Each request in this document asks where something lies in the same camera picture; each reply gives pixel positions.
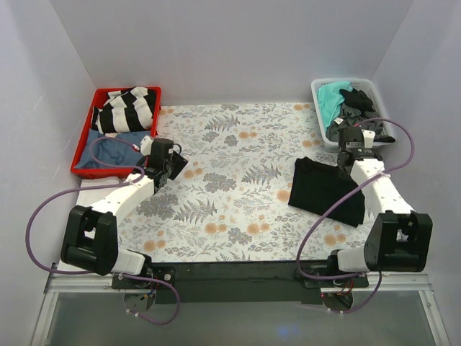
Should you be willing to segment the black t-shirt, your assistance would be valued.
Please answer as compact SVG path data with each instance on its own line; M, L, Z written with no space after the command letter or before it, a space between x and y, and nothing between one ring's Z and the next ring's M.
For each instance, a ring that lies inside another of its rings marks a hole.
M334 203L358 187L358 184L338 167L297 159L288 205L323 215ZM329 218L357 227L364 222L364 195L357 192L329 214Z

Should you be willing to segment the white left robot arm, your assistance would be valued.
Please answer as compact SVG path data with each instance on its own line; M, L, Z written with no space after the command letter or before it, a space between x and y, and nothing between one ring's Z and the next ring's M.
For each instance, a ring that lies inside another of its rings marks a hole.
M117 228L143 201L154 196L187 165L176 151L181 146L165 138L146 136L140 144L143 159L106 197L71 209L61 248L61 261L98 275L128 274L137 288L152 283L151 258L119 245Z

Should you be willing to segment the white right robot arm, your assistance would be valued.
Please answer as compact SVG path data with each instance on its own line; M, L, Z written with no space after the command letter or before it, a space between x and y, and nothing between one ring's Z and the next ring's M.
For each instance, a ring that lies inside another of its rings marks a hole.
M375 221L363 247L342 249L326 268L326 279L342 286L353 272L421 272L426 266L433 222L400 195L373 147L375 133L359 127L339 130L338 166L361 187Z

